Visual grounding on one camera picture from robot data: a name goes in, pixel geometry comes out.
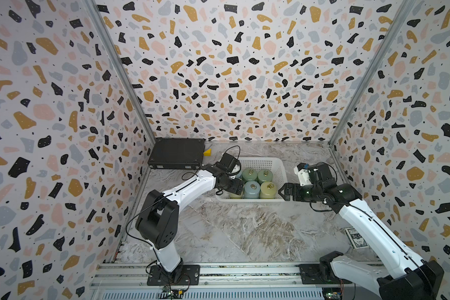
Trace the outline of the blue-grey canister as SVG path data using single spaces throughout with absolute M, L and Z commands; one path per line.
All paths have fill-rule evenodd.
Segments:
M 259 199 L 261 185 L 257 181 L 247 181 L 244 184 L 244 199 Z

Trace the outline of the yellow-green canister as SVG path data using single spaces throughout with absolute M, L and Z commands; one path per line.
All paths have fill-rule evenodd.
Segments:
M 262 200 L 275 199 L 278 187 L 272 181 L 265 181 L 261 184 L 259 197 Z
M 241 191 L 239 194 L 234 194 L 232 192 L 229 193 L 230 199 L 243 199 L 244 197 L 244 191 Z

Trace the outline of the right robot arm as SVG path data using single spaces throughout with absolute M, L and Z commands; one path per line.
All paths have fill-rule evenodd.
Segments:
M 330 165 L 301 163 L 294 173 L 297 183 L 287 182 L 278 190 L 285 201 L 322 203 L 346 220 L 382 262 L 382 267 L 355 261 L 339 251 L 319 260 L 324 281 L 346 280 L 383 300 L 434 300 L 444 270 L 436 261 L 425 261 L 401 241 L 368 206 L 350 184 L 337 184 Z

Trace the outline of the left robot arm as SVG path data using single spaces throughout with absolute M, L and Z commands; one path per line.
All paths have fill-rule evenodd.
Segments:
M 203 166 L 194 176 L 167 191 L 150 191 L 137 214 L 135 228 L 152 246 L 157 262 L 169 274 L 181 272 L 183 259 L 175 246 L 182 210 L 203 194 L 218 190 L 239 195 L 244 182 L 215 164 Z

